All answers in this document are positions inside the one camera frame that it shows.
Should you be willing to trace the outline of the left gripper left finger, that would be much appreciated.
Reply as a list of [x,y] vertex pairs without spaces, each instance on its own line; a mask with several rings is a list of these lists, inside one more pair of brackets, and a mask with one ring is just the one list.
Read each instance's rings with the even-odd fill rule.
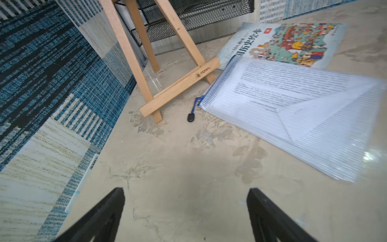
[[124,205],[123,188],[114,188],[55,241],[114,242]]

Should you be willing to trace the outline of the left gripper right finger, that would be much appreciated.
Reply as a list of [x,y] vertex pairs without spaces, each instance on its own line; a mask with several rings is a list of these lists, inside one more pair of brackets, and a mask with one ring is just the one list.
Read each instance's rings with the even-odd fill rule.
[[315,242],[258,188],[251,188],[247,206],[256,242]]

